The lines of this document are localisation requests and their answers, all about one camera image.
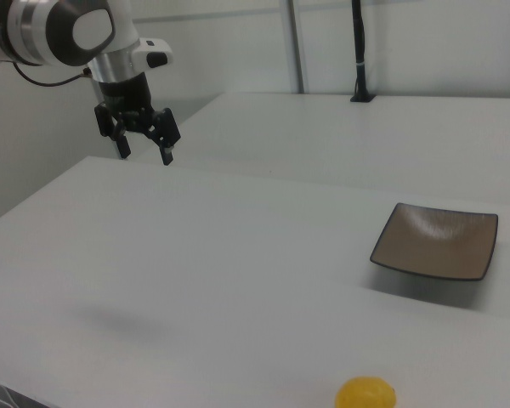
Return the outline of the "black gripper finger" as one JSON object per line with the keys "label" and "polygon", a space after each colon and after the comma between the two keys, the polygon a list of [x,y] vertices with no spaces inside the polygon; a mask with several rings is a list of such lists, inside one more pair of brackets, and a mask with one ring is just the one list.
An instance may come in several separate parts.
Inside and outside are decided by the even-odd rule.
{"label": "black gripper finger", "polygon": [[122,159],[127,159],[131,154],[131,149],[125,136],[126,129],[122,121],[114,122],[113,115],[105,103],[95,106],[94,113],[100,134],[114,142],[119,156]]}
{"label": "black gripper finger", "polygon": [[170,109],[155,111],[151,115],[146,137],[159,148],[162,164],[168,166],[173,161],[173,148],[181,139],[178,125]]}

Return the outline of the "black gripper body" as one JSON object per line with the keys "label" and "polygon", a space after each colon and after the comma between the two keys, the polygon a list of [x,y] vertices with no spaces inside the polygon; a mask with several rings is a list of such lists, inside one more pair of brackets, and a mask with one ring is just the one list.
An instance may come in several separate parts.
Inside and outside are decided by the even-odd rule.
{"label": "black gripper body", "polygon": [[123,122],[128,131],[149,132],[155,110],[144,73],[123,82],[100,82],[99,89],[107,109],[116,120]]}

